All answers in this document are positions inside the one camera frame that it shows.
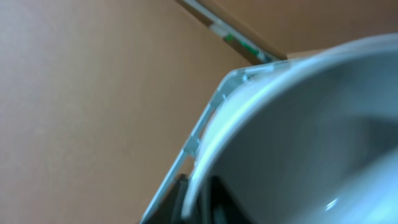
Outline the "grey bowl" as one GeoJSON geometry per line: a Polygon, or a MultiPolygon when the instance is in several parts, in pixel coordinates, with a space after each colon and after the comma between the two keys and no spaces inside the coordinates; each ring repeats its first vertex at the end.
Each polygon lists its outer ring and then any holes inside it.
{"type": "Polygon", "coordinates": [[[294,62],[213,176],[254,223],[396,223],[397,35],[294,62]]]}

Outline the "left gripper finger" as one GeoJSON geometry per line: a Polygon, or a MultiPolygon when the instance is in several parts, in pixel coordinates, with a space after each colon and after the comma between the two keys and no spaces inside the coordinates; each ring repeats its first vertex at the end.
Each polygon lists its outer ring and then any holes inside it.
{"type": "Polygon", "coordinates": [[[181,210],[187,189],[187,175],[178,175],[155,211],[155,224],[249,224],[252,222],[239,208],[218,176],[210,179],[210,190],[205,194],[200,194],[192,215],[187,219],[182,218],[181,210]]]}

